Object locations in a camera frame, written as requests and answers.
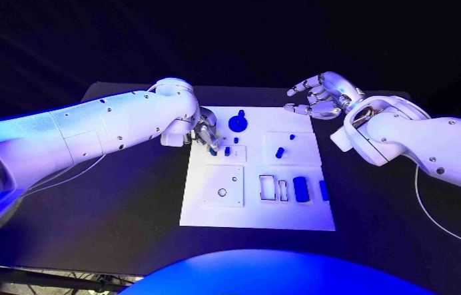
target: blue rectangular block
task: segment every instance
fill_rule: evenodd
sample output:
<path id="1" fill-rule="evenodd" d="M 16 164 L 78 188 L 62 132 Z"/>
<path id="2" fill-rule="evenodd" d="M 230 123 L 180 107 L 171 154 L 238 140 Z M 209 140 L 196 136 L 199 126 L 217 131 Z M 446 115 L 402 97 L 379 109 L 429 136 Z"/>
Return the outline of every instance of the blue rectangular block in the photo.
<path id="1" fill-rule="evenodd" d="M 320 181 L 320 191 L 321 191 L 323 200 L 330 200 L 328 192 L 327 192 L 327 185 L 324 184 L 324 180 Z"/>
<path id="2" fill-rule="evenodd" d="M 310 201 L 310 192 L 307 190 L 305 177 L 298 176 L 292 179 L 292 186 L 295 187 L 295 201 L 302 203 Z"/>

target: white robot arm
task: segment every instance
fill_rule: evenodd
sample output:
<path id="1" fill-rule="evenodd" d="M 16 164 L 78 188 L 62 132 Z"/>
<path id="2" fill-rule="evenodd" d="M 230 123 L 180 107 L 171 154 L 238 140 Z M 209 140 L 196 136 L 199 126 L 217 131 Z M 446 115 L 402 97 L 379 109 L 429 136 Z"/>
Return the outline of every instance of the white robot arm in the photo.
<path id="1" fill-rule="evenodd" d="M 304 90 L 310 105 L 288 103 L 285 109 L 317 119 L 333 119 L 346 112 L 344 125 L 330 137 L 344 152 L 354 148 L 376 166 L 402 154 L 432 177 L 461 186 L 459 119 L 432 119 L 400 97 L 367 98 L 334 72 L 311 77 L 287 94 Z"/>
<path id="2" fill-rule="evenodd" d="M 196 140 L 217 150 L 214 123 L 190 84 L 173 78 L 147 91 L 0 121 L 0 216 L 44 176 L 158 135 L 163 145 Z"/>

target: white board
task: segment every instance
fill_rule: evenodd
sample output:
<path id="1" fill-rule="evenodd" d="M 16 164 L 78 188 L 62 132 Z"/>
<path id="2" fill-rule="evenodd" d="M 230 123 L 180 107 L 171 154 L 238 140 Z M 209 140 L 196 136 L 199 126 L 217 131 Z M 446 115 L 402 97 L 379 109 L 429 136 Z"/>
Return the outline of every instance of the white board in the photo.
<path id="1" fill-rule="evenodd" d="M 217 156 L 212 156 L 203 145 L 191 144 L 180 225 L 334 230 L 330 202 L 321 198 L 318 182 L 324 177 L 310 117 L 278 107 L 207 109 L 217 117 L 220 150 Z M 239 110 L 245 111 L 248 127 L 235 133 L 227 123 Z M 275 157 L 278 147 L 285 149 L 279 159 Z M 261 199 L 261 175 L 274 176 L 275 200 Z M 307 202 L 295 201 L 292 179 L 297 176 L 307 179 Z"/>

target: dark table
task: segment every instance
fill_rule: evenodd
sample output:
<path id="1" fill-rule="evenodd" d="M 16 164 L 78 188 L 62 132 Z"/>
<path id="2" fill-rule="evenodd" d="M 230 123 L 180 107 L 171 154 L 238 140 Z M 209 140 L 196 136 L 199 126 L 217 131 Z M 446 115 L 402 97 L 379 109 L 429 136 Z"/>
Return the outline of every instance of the dark table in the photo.
<path id="1" fill-rule="evenodd" d="M 147 87 L 95 83 L 83 100 Z M 285 91 L 194 87 L 199 103 L 220 106 L 279 107 L 292 101 Z M 0 265 L 145 275 L 219 250 L 285 249 L 363 264 L 438 293 L 461 293 L 461 241 L 419 208 L 415 164 L 400 156 L 376 167 L 353 150 L 343 153 L 330 140 L 341 121 L 312 119 L 335 232 L 178 226 L 190 148 L 163 147 L 154 139 L 24 198 L 0 229 Z M 459 187 L 420 174 L 419 190 L 433 218 L 461 234 Z"/>

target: dark background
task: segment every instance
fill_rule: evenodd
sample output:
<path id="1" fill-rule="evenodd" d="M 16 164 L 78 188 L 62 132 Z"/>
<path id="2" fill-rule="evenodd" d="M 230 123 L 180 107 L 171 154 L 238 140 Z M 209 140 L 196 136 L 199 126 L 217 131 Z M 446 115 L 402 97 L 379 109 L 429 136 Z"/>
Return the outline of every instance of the dark background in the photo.
<path id="1" fill-rule="evenodd" d="M 0 116 L 95 81 L 291 87 L 327 70 L 459 116 L 459 0 L 0 0 Z"/>

